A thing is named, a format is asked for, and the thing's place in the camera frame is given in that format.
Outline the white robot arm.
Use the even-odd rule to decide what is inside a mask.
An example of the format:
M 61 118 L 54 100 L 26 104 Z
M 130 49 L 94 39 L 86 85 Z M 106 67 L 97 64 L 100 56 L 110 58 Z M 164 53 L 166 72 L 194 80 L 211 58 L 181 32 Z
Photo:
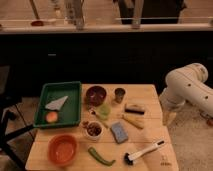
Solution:
M 159 95 L 165 126 L 174 120 L 176 111 L 186 101 L 213 118 L 213 88 L 205 85 L 207 79 L 208 70 L 200 63 L 174 69 L 166 75 L 166 87 Z

